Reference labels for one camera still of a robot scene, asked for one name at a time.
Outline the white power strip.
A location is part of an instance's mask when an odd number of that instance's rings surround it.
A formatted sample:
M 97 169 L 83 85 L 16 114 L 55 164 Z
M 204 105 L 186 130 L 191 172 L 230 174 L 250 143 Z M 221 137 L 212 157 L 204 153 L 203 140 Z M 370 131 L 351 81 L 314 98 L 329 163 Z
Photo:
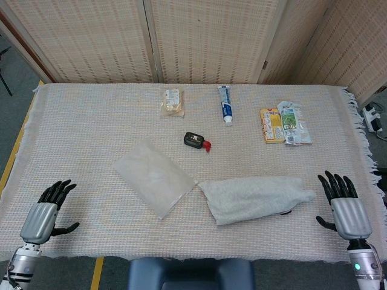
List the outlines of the white power strip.
M 381 124 L 381 115 L 385 112 L 383 105 L 377 102 L 370 102 L 362 109 L 366 126 L 370 133 L 381 133 L 383 131 Z

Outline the white terry towel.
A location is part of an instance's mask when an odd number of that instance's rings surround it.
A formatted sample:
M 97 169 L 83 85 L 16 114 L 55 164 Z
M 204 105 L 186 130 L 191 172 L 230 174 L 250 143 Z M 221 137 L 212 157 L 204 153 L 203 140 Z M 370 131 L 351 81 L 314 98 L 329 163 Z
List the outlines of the white terry towel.
M 316 194 L 305 189 L 301 178 L 251 176 L 198 184 L 218 226 L 292 211 Z

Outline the clear packet of crackers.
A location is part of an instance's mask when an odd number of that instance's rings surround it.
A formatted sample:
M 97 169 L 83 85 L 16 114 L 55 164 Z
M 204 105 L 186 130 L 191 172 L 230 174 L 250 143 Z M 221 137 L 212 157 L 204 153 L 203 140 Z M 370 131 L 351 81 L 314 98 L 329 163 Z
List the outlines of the clear packet of crackers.
M 167 89 L 161 95 L 160 115 L 162 117 L 183 117 L 183 91 Z

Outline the wicker folding screen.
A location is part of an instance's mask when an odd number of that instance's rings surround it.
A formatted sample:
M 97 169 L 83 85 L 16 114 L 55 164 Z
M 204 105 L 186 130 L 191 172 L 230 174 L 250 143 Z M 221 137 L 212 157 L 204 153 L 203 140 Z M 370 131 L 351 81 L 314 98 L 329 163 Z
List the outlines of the wicker folding screen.
M 0 33 L 49 83 L 387 89 L 387 0 L 0 0 Z

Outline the green white snack package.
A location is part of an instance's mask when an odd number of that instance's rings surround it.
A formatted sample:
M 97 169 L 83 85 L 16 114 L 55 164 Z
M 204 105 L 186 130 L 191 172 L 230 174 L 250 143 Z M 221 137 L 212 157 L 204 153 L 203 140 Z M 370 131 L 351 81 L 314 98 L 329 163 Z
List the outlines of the green white snack package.
M 301 107 L 300 104 L 291 101 L 282 101 L 277 105 L 277 109 L 281 116 L 285 144 L 288 146 L 312 144 Z

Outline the beige woven tablecloth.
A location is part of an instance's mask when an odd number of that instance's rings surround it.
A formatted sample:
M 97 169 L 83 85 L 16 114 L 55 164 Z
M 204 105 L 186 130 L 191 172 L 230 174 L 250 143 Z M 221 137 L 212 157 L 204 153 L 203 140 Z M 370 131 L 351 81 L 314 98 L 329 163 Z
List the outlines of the beige woven tablecloth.
M 155 256 L 348 260 L 347 242 L 321 227 L 332 220 L 317 176 L 349 177 L 372 225 L 372 243 L 387 260 L 387 210 L 373 174 L 354 96 L 322 85 L 233 85 L 233 123 L 222 119 L 216 85 L 180 85 L 183 117 L 160 115 L 164 84 L 50 84 L 37 89 L 13 169 L 0 197 L 0 261 L 22 245 L 19 235 L 31 206 L 59 180 L 77 184 L 57 217 L 45 256 Z M 282 101 L 300 104 L 312 144 L 264 141 L 260 110 Z M 207 153 L 183 143 L 186 132 L 212 145 Z M 315 192 L 291 213 L 217 226 L 199 188 L 159 219 L 113 165 L 149 140 L 195 181 L 245 176 L 297 176 Z

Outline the transparent plastic zip bag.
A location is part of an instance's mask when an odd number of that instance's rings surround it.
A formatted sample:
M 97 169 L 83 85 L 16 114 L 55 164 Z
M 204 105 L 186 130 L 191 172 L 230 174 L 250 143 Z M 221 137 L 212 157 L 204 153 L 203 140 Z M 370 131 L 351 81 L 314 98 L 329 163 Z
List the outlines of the transparent plastic zip bag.
M 195 180 L 149 140 L 143 140 L 121 157 L 113 168 L 159 219 L 196 185 Z

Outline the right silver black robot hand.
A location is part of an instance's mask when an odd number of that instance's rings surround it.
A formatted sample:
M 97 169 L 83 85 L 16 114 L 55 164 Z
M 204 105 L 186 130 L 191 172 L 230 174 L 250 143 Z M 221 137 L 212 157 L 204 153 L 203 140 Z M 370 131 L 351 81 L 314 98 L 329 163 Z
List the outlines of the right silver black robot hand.
M 356 188 L 347 176 L 339 176 L 325 171 L 318 175 L 333 217 L 327 222 L 316 216 L 317 222 L 324 228 L 333 230 L 345 240 L 367 239 L 372 234 L 372 227 L 362 200 Z

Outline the yellow cardboard box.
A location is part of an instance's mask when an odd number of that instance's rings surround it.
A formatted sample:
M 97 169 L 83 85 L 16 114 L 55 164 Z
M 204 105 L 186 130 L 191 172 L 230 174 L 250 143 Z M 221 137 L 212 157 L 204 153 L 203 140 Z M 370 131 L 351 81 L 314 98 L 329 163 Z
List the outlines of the yellow cardboard box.
M 281 115 L 277 108 L 264 108 L 260 110 L 260 119 L 264 141 L 267 144 L 284 143 Z

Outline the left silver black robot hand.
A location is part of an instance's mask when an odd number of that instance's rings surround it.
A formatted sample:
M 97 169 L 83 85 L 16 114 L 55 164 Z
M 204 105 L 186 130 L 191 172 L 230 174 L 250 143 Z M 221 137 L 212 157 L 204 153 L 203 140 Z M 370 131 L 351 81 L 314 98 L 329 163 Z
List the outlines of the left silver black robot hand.
M 79 227 L 80 224 L 75 222 L 66 228 L 56 228 L 57 215 L 68 194 L 76 186 L 69 179 L 57 181 L 43 191 L 37 203 L 30 208 L 22 226 L 20 237 L 25 243 L 42 245 L 50 237 L 69 234 Z

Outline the blue white toothpaste tube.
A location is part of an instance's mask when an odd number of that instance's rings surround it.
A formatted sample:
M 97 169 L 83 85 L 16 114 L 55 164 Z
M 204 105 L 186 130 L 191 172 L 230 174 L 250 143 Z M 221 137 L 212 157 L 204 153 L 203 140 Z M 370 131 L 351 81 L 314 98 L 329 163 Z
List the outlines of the blue white toothpaste tube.
M 233 114 L 232 114 L 232 106 L 230 103 L 230 87 L 219 86 L 218 92 L 220 94 L 223 120 L 226 126 L 231 126 L 233 121 Z

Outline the black and red small device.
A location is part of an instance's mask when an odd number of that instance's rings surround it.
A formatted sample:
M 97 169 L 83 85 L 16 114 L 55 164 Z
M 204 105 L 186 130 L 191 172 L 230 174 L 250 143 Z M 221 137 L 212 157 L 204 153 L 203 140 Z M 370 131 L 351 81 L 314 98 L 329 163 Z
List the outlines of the black and red small device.
M 205 140 L 203 136 L 192 132 L 186 132 L 183 143 L 196 149 L 204 149 L 207 153 L 210 152 L 212 147 L 211 143 Z

